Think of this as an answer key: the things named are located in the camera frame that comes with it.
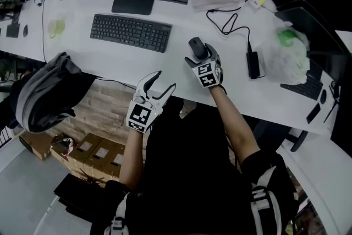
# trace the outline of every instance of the white label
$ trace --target white label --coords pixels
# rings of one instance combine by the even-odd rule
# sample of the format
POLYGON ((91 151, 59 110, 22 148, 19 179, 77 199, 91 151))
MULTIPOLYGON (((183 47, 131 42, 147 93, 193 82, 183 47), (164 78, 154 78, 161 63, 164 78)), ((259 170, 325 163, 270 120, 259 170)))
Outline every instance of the white label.
POLYGON ((109 152, 109 150, 106 150, 104 148, 100 148, 98 152, 95 154, 96 156, 100 158, 105 158, 106 154, 109 152))
POLYGON ((89 143, 89 142, 87 142, 87 141, 84 141, 84 143, 80 146, 80 148, 81 148, 83 151, 88 151, 91 146, 92 146, 91 143, 89 143))
POLYGON ((119 164, 119 165, 122 165, 122 163, 123 163, 123 155, 117 154, 117 156, 116 156, 116 158, 115 158, 115 160, 114 160, 114 163, 117 163, 117 164, 119 164))

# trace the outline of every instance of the desk surface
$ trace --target desk surface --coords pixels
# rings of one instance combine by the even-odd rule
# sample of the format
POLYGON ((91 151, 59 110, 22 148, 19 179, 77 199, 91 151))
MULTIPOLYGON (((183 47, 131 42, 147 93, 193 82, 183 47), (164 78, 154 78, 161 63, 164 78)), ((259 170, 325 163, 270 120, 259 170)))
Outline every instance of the desk surface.
MULTIPOLYGON (((209 91, 201 88, 184 62, 185 56, 192 57, 188 41, 198 36, 218 51, 224 69, 223 85, 242 114, 319 134, 328 133, 328 128, 332 128, 334 115, 326 124, 322 122, 333 104, 331 95, 328 95, 319 115, 311 124, 307 124, 306 116, 316 101, 282 89, 279 84, 270 83, 266 78, 249 79, 245 55, 246 30, 224 37, 207 20, 204 12, 194 13, 190 3, 185 6, 155 1, 150 16, 130 16, 173 25, 164 54, 91 39, 94 14, 111 14, 112 3, 113 0, 47 0, 43 21, 46 60, 49 61, 58 52, 66 51, 84 72, 131 85, 136 85, 148 73, 162 70, 152 90, 162 92, 170 84, 176 83, 175 96, 214 105, 209 91), (52 19, 64 19, 65 31, 62 36, 50 39, 46 30, 52 19)), ((225 23, 229 18, 228 14, 217 14, 214 17, 219 23, 225 23)), ((236 26, 250 27, 251 44, 255 48, 276 27, 276 21, 276 17, 267 9, 260 8, 254 12, 250 7, 244 7, 239 12, 236 26)), ((43 61, 42 8, 32 1, 26 3, 19 23, 18 39, 6 37, 8 21, 0 23, 0 50, 43 61), (29 34, 23 37, 22 30, 26 24, 29 34)), ((322 81, 328 90, 331 79, 323 74, 322 81)))

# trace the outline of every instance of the power adapter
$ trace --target power adapter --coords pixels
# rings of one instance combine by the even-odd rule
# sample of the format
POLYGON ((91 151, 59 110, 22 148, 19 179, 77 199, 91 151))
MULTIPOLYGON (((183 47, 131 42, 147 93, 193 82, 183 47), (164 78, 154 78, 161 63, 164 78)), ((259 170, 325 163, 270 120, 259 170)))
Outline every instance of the power adapter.
POLYGON ((257 79, 260 76, 258 52, 247 52, 248 75, 251 79, 257 79))

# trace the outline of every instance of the black keyboard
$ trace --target black keyboard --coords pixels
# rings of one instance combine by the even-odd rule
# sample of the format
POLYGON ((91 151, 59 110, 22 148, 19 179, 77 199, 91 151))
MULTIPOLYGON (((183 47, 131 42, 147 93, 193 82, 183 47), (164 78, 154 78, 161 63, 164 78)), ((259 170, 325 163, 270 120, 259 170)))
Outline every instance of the black keyboard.
POLYGON ((90 37, 164 53, 171 26, 115 15, 94 15, 90 37))
POLYGON ((281 84, 281 87, 317 101, 323 88, 323 83, 307 75, 306 83, 296 85, 281 84))

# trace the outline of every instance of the black computer mouse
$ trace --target black computer mouse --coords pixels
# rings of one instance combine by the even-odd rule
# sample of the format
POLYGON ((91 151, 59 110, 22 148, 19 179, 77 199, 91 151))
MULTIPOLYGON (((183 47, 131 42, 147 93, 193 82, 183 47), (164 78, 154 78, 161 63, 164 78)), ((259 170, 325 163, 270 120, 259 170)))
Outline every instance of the black computer mouse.
POLYGON ((204 60, 206 57, 208 57, 208 50, 205 48, 203 42, 199 37, 191 39, 188 44, 192 48, 194 55, 199 60, 204 60))
POLYGON ((321 103, 321 104, 324 104, 324 103, 325 103, 325 101, 326 101, 326 95, 327 95, 326 90, 323 89, 323 91, 321 92, 321 96, 320 96, 320 103, 321 103))
POLYGON ((23 37, 26 37, 27 34, 28 34, 28 25, 25 25, 23 29, 23 37))

